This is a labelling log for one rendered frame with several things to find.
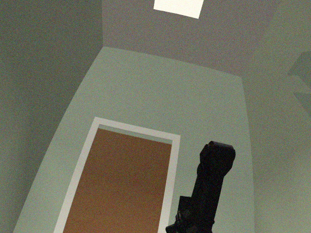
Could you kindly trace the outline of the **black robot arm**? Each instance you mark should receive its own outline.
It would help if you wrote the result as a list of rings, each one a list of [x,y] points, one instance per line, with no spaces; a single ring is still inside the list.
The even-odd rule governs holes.
[[[213,233],[223,179],[235,156],[232,145],[210,141],[204,146],[192,196],[179,198],[175,233]]]

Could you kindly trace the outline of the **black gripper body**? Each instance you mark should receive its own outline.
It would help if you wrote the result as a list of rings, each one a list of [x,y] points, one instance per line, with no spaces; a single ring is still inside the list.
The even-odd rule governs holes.
[[[175,233],[174,224],[165,228],[166,233]]]

